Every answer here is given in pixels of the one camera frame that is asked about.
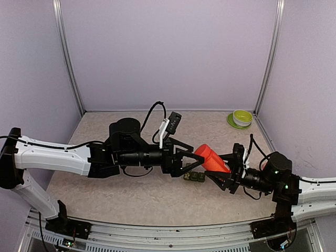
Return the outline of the orange pill bottle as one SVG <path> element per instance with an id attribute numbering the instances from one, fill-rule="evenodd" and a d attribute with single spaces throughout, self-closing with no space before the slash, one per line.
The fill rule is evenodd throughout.
<path id="1" fill-rule="evenodd" d="M 204 163 L 202 164 L 202 167 L 205 169 L 205 171 L 230 173 L 230 168 L 225 165 L 224 161 L 219 157 L 219 155 L 207 144 L 202 144 L 199 146 L 194 154 L 202 156 L 205 159 Z"/>

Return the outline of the green pill organizer box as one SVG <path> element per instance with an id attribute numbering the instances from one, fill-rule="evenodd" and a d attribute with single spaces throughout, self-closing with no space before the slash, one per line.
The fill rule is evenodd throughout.
<path id="1" fill-rule="evenodd" d="M 192 181 L 192 182 L 199 182 L 199 183 L 204 183 L 205 178 L 206 178 L 206 176 L 205 176 L 204 172 L 195 171 L 193 169 L 186 172 L 183 175 L 183 180 Z"/>

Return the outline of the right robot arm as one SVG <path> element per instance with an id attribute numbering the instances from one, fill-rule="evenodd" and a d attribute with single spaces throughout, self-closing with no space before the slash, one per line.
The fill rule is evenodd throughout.
<path id="1" fill-rule="evenodd" d="M 309 178 L 293 174 L 292 161 L 279 152 L 263 154 L 258 169 L 249 167 L 251 150 L 257 143 L 250 137 L 249 147 L 234 144 L 231 154 L 221 155 L 223 165 L 208 166 L 205 174 L 221 190 L 235 194 L 238 187 L 271 195 L 276 203 L 274 217 L 269 220 L 273 233 L 289 224 L 335 214 L 335 179 Z"/>

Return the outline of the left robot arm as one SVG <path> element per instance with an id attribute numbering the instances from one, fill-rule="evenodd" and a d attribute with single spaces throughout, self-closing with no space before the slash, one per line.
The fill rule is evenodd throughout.
<path id="1" fill-rule="evenodd" d="M 135 118 L 122 118 L 109 125 L 105 141 L 66 145 L 37 141 L 12 128 L 1 149 L 1 188 L 16 191 L 60 232 L 73 229 L 65 205 L 52 199 L 34 181 L 29 169 L 73 173 L 105 179 L 118 175 L 129 166 L 151 169 L 159 166 L 164 174 L 180 177 L 204 163 L 192 146 L 173 138 L 181 115 L 166 114 L 158 129 L 159 141 L 147 143 L 141 132 L 145 126 Z"/>

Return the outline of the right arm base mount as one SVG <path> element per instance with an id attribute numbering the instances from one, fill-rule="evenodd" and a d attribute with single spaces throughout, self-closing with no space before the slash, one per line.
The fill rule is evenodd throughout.
<path id="1" fill-rule="evenodd" d="M 278 235 L 297 228 L 292 220 L 291 205 L 277 203 L 275 213 L 269 219 L 250 223 L 254 239 Z"/>

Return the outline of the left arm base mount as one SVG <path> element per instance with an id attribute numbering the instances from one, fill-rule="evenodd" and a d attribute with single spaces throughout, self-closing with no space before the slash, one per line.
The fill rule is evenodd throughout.
<path id="1" fill-rule="evenodd" d="M 92 224 L 81 220 L 70 219 L 67 216 L 65 204 L 61 200 L 58 200 L 57 203 L 59 206 L 58 215 L 56 218 L 46 220 L 45 229 L 57 234 L 87 240 Z"/>

